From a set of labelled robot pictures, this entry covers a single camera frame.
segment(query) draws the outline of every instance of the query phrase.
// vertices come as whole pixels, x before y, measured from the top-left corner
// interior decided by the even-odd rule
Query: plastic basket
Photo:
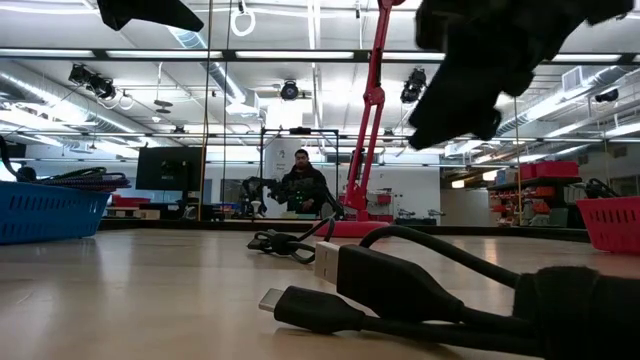
[[[640,197],[576,202],[598,250],[640,254]]]
[[[109,195],[0,181],[0,244],[92,236]]]

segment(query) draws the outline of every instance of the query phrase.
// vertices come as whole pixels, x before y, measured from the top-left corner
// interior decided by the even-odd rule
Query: red robotic arm
[[[347,185],[347,193],[344,205],[357,211],[357,221],[369,221],[369,213],[367,212],[366,196],[369,175],[371,174],[371,165],[373,163],[373,154],[378,139],[378,129],[380,128],[380,119],[384,109],[384,90],[381,86],[381,68],[382,54],[384,52],[384,44],[387,39],[387,30],[389,29],[389,19],[391,16],[391,8],[400,5],[405,0],[378,0],[378,8],[380,16],[378,17],[378,27],[376,28],[376,37],[373,42],[373,52],[369,60],[369,76],[367,79],[367,88],[364,93],[364,112],[362,114],[362,123],[360,124],[360,133],[358,134],[358,142],[354,153],[351,170],[349,172],[349,183]],[[369,116],[371,108],[375,106],[376,112],[373,117],[373,127],[371,129],[371,137],[369,139],[369,147],[364,161],[364,169],[360,184],[357,183],[357,175],[359,164],[361,164],[360,156],[363,154],[364,141],[367,136],[367,126],[369,125]]]

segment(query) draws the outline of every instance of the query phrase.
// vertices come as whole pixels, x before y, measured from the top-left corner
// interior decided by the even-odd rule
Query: ceiling
[[[209,22],[208,1],[184,1],[205,24]],[[315,49],[353,50],[370,49],[373,44],[377,21],[377,3],[375,1],[317,0],[320,7],[315,17]],[[307,0],[246,0],[248,9],[255,13],[255,28],[246,36],[238,36],[228,31],[230,12],[237,8],[232,4],[214,0],[212,14],[213,29],[210,38],[212,49],[310,49]],[[362,18],[355,16],[357,4],[362,9]],[[386,48],[390,50],[416,50],[413,42],[413,12],[420,1],[408,0],[392,11]],[[143,21],[131,21],[122,31],[115,32],[105,26],[95,11],[95,0],[0,0],[0,48],[11,47],[53,47],[53,48],[104,48],[104,49],[176,49],[180,44],[171,35],[167,27]],[[237,27],[240,30],[249,26],[249,17],[240,16]],[[640,20],[635,15],[621,21],[609,21],[590,28],[581,26],[566,41],[562,52],[640,52]],[[202,30],[205,41],[208,28]],[[17,60],[19,65],[52,80],[69,90],[75,86],[68,76],[73,63],[65,60]],[[226,102],[221,89],[210,84],[217,97],[206,96],[206,72],[199,63],[165,62],[160,72],[158,85],[158,63],[86,61],[83,62],[93,72],[106,78],[112,78],[120,90],[126,90],[135,100],[134,106],[123,110],[116,106],[113,111],[131,119],[144,128],[156,132],[168,132],[175,125],[188,125],[189,129],[202,126],[205,106],[212,125],[226,123],[228,131],[244,133],[258,131],[262,123],[257,117],[243,118],[227,115]],[[278,98],[279,87],[284,80],[296,80],[298,86],[309,98],[297,100],[304,106],[303,125],[315,127],[311,98],[313,92],[314,69],[311,63],[292,62],[242,62],[229,63],[226,71],[240,86],[255,91],[261,99],[261,107],[281,101]],[[321,125],[328,129],[338,129],[341,133],[356,134],[362,121],[363,100],[368,66],[353,63],[318,63],[319,92],[321,101]],[[431,64],[384,64],[382,67],[382,87],[386,91],[385,110],[381,128],[392,128],[396,134],[411,134],[401,122],[410,106],[403,105],[400,93],[403,83],[410,72],[420,67],[430,79],[438,65]],[[515,103],[518,108],[526,109],[532,101],[553,91],[561,84],[562,74],[574,66],[545,65],[536,69],[536,77],[531,87]],[[635,100],[635,87],[625,83],[624,95],[620,103]],[[89,98],[85,89],[77,91]],[[154,100],[170,101],[174,106],[171,113],[157,115]],[[514,109],[514,102],[501,98],[498,107],[505,113],[505,119]],[[594,104],[592,111],[603,112],[614,104]],[[545,136],[567,124],[582,120],[588,116],[586,100],[576,101],[569,107],[536,119],[522,127],[520,136]],[[515,136],[512,132],[505,136]],[[481,156],[492,148],[482,148]]]

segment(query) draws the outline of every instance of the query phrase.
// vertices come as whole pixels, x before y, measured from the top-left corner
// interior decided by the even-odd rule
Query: shelf
[[[528,179],[524,180],[521,183],[521,187],[525,188],[527,186],[566,186],[575,183],[579,183],[582,181],[582,178],[536,178],[536,179]],[[489,191],[498,191],[498,190],[514,190],[518,188],[518,183],[511,184],[503,184],[503,185],[495,185],[489,186],[487,190]]]

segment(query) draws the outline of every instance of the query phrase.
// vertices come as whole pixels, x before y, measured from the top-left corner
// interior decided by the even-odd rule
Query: man
[[[296,164],[282,178],[282,184],[291,191],[287,211],[298,214],[319,214],[326,199],[327,180],[309,163],[309,153],[296,151]]]

